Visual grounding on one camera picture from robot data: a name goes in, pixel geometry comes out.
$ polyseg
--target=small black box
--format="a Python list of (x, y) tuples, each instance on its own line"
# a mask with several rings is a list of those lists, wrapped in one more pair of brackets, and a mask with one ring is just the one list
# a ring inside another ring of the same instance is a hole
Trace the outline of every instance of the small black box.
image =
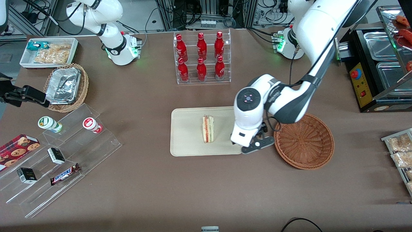
[(63, 154), (60, 152), (59, 149), (51, 147), (51, 148), (47, 149), (47, 152), (49, 153), (49, 156), (50, 156), (51, 161), (53, 163), (56, 163), (56, 164), (63, 164), (64, 163), (65, 159), (64, 159)]
[(33, 169), (31, 168), (19, 168), (17, 169), (17, 174), (19, 175), (22, 183), (33, 184), (37, 181)]

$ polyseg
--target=white robotic arm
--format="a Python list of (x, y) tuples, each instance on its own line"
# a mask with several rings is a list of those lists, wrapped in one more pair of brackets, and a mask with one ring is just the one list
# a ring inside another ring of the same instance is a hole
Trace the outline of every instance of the white robotic arm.
[(301, 10), (306, 10), (305, 13), (294, 14), (298, 22), (294, 29), (296, 43), (299, 41), (312, 68), (295, 84), (300, 85), (298, 90), (265, 74), (253, 79), (238, 92), (234, 101), (235, 124), (230, 139), (243, 146), (243, 153), (259, 150), (273, 141), (273, 138), (255, 139), (262, 132), (264, 110), (279, 123), (295, 123), (303, 117), (333, 58), (333, 39), (358, 2), (360, 0), (289, 0), (289, 5), (300, 5)]
[(101, 39), (115, 64), (126, 65), (138, 58), (137, 39), (122, 35), (113, 24), (123, 16), (123, 8), (118, 0), (78, 0), (67, 6), (66, 13), (67, 16), (73, 14), (70, 17), (73, 24), (84, 26)]

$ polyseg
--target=acrylic bottle rack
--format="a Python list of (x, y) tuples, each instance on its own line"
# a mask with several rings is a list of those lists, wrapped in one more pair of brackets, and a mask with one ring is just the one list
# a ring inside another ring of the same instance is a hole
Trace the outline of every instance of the acrylic bottle rack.
[[(223, 76), (223, 80), (218, 81), (215, 79), (215, 65), (216, 65), (216, 58), (215, 56), (215, 41), (216, 41), (216, 33), (221, 31), (223, 33), (223, 41), (224, 41), (224, 53), (223, 53), (223, 63), (225, 64), (225, 74)], [(203, 32), (204, 40), (207, 44), (207, 59), (204, 61), (207, 69), (207, 79), (205, 82), (200, 82), (197, 78), (197, 59), (199, 58), (197, 54), (197, 33)], [(189, 81), (182, 82), (179, 70), (178, 70), (178, 54), (176, 49), (176, 35), (181, 34), (183, 42), (186, 44), (187, 49), (187, 69), (189, 71)], [(175, 32), (173, 36), (173, 49), (174, 49), (174, 56), (175, 56), (175, 66), (176, 66), (176, 78), (178, 84), (210, 84), (210, 83), (225, 83), (231, 81), (231, 39), (230, 39), (230, 30), (207, 30), (207, 31), (179, 31)]]

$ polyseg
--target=yellow control panel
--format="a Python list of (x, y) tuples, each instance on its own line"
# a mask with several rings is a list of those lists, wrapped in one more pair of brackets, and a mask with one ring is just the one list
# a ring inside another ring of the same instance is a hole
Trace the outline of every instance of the yellow control panel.
[(366, 104), (372, 101), (372, 94), (370, 93), (368, 83), (366, 81), (365, 75), (363, 74), (361, 64), (357, 64), (349, 72), (349, 74), (351, 76), (352, 85), (355, 89), (359, 105), (361, 107), (364, 107)]

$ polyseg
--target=beige tray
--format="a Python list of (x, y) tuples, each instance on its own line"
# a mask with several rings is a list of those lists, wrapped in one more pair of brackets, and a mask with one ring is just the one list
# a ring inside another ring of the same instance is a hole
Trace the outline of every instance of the beige tray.
[[(203, 142), (202, 117), (215, 119), (215, 141)], [(172, 112), (170, 153), (173, 156), (233, 155), (241, 153), (240, 145), (233, 145), (233, 107), (185, 108)]]

